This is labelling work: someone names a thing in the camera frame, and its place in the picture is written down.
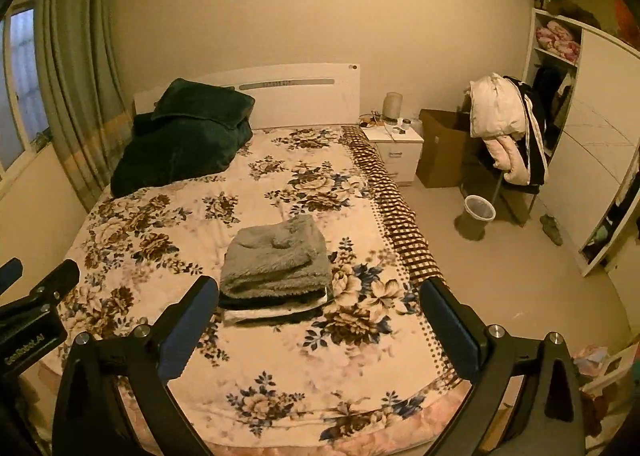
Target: nightstand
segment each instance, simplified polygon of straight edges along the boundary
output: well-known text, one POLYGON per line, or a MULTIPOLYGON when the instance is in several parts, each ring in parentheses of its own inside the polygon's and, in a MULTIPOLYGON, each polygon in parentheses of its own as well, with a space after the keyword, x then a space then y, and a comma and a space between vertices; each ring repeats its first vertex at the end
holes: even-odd
POLYGON ((376 146, 389 176, 398 185, 411 185, 422 152, 423 139, 413 128, 405 134, 389 135, 383 126, 362 128, 369 141, 376 146))

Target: white headboard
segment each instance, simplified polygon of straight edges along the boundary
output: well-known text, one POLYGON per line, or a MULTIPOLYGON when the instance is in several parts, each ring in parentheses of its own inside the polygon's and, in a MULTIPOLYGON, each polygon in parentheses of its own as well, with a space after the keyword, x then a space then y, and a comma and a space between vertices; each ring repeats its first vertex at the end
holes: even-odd
MULTIPOLYGON (((249 123, 254 129, 356 124, 360 115, 360 65, 280 64, 188 80, 233 86, 255 99, 249 123)), ((154 110, 169 84, 134 96, 136 113, 154 110)))

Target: bed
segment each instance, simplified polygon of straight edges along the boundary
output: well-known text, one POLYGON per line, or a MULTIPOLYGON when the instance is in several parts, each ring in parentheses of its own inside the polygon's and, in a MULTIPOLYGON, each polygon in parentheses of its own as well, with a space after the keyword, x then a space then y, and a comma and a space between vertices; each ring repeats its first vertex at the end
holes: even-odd
MULTIPOLYGON (((249 68, 194 79, 250 90, 254 136, 223 173, 108 189, 68 252, 81 282, 60 304, 66 342, 43 359, 62 374, 73 338, 153 323, 201 274, 219 279, 239 229, 311 214, 332 263, 334 300, 299 324, 210 320, 170 384, 215 454, 390 454, 426 445, 469 386, 420 310, 418 284, 440 276, 415 214, 353 124, 357 65, 249 68)), ((148 112, 163 87, 136 96, 148 112)), ((120 392, 142 445, 157 451, 125 379, 120 392)))

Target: white wardrobe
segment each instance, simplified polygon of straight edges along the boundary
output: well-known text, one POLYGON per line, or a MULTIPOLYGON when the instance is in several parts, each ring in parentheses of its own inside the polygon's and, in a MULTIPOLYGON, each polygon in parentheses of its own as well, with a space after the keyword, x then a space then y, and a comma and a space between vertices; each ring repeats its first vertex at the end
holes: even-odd
POLYGON ((634 156, 640 140, 640 52, 581 22, 534 10, 523 78, 531 84, 537 67, 549 62, 573 70, 575 82, 540 199, 558 220, 567 245, 582 259, 581 269, 586 275, 603 259, 638 206, 636 197, 596 258, 589 261, 581 256, 616 200, 625 176, 633 169, 637 171, 634 156), (580 41, 575 66, 561 64, 561 58, 538 48, 535 29, 551 19, 569 28, 580 41))

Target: green curtain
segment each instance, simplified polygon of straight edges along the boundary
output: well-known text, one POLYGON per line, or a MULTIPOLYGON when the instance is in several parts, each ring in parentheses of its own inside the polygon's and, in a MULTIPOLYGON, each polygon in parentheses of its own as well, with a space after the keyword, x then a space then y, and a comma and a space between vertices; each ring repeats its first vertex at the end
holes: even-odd
POLYGON ((56 153, 87 210, 130 139, 111 45, 111 0, 36 0, 36 65, 56 153))

